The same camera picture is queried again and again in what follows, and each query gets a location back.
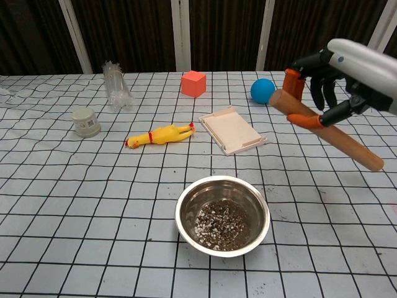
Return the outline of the beige plastic tray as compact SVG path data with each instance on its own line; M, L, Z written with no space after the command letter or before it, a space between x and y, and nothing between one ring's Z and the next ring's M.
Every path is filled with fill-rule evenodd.
M267 141L233 106L201 116L199 121L227 156L264 145Z

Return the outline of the orange cube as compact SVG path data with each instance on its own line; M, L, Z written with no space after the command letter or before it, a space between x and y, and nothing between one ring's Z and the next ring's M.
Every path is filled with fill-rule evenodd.
M181 92L190 97L199 97L207 89L207 76L198 71L189 71L181 78Z

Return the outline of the yellow rubber chicken toy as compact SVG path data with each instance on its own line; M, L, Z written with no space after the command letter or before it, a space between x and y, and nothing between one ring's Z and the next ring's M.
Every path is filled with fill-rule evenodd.
M194 133L195 126L192 122L189 125L180 127L172 124L166 127L159 127L138 136L132 136L125 140L125 146L134 149L146 144L162 145L170 142L179 142L189 138Z

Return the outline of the stainless steel bowl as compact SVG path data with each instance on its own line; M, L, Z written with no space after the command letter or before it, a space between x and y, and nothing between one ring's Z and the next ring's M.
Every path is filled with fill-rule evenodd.
M195 238L195 219L200 209L218 200L233 201L248 213L251 236L238 250L211 250ZM270 212L264 196L254 186L231 176L209 176L185 188L177 200L174 217L180 235L188 244L202 253L220 258L234 258L252 251L265 239L270 227Z

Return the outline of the blue ball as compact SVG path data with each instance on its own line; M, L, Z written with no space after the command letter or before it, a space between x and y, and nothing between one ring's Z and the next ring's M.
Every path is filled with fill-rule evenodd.
M271 80L258 79L251 86L252 100L258 104L268 104L275 90L275 85Z

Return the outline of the crushed dark granules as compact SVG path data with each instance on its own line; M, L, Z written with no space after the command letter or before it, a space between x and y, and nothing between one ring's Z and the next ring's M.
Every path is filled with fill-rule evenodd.
M211 250L238 250L251 236L248 213L233 201L210 202L195 219L194 235L202 246Z

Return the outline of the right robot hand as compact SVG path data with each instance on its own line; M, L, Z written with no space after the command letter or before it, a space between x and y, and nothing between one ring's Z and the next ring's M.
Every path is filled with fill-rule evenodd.
M288 121L304 129L323 129L368 108L397 116L397 59L344 38L334 38L320 51L295 60L285 71L284 86L295 94L306 78L316 108L328 111Z

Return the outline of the checked white tablecloth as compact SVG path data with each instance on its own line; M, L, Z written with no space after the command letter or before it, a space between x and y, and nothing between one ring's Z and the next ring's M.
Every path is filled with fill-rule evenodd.
M255 104L281 71L207 74L199 98L180 73L128 73L131 110L107 104L102 74L0 74L0 297L397 298L397 117L369 109L340 129L383 158L367 171ZM264 145L225 155L199 118L235 107ZM91 108L82 138L72 113ZM179 142L125 140L174 124ZM180 193L210 175L243 179L270 209L264 241L236 258L188 245Z

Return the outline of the clear plastic tube bundle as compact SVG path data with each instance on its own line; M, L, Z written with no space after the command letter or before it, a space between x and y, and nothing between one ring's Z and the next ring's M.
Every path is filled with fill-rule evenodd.
M131 109L134 98L130 93L119 63L106 61L102 65L105 88L107 91L107 102L114 110Z

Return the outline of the wooden rolling pin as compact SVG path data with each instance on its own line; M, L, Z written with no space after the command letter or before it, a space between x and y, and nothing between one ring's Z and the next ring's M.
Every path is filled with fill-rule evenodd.
M318 116L282 89L273 93L269 104L285 115ZM370 171L380 171L384 166L384 161L379 156L333 125L323 129L310 129L310 131Z

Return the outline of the grey cylindrical jar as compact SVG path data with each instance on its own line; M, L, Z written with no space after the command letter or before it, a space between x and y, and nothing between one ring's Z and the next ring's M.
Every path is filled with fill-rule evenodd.
M82 138L90 138L96 136L100 130L100 123L94 111L89 107L83 107L75 110L71 116L75 132Z

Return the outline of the white frame post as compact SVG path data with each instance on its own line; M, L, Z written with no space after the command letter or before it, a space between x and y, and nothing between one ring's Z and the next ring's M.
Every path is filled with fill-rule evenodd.
M190 71L189 0L171 0L176 71Z
M74 11L73 3L71 0L58 0L58 3L61 7L81 69L85 75L93 74L91 62Z
M269 44L270 30L274 13L275 0L265 0L264 15L259 39L259 48L256 60L256 71L263 71Z
M387 0L368 47L397 58L397 0Z

